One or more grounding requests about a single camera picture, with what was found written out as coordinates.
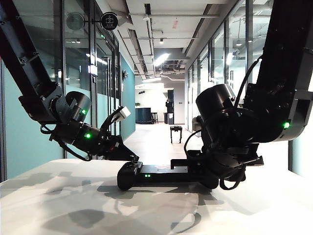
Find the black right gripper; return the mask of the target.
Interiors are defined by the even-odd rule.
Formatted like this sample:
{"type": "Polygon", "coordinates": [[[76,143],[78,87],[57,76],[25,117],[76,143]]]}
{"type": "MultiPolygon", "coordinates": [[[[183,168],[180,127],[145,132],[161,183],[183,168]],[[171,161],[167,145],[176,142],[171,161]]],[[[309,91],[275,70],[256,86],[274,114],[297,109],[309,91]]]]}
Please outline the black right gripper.
{"type": "Polygon", "coordinates": [[[239,141],[205,141],[200,150],[187,150],[187,159],[172,159],[171,169],[186,167],[201,171],[202,182],[242,182],[248,166],[262,166],[257,143],[239,141]]]}

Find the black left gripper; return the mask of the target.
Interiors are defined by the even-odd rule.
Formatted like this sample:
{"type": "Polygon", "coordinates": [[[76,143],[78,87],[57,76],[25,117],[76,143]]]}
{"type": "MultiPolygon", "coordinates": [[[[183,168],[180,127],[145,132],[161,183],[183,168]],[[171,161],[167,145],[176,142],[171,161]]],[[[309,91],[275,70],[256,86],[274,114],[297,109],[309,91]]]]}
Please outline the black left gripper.
{"type": "Polygon", "coordinates": [[[96,154],[98,160],[138,161],[139,157],[124,145],[121,135],[110,135],[101,145],[96,154]]]}

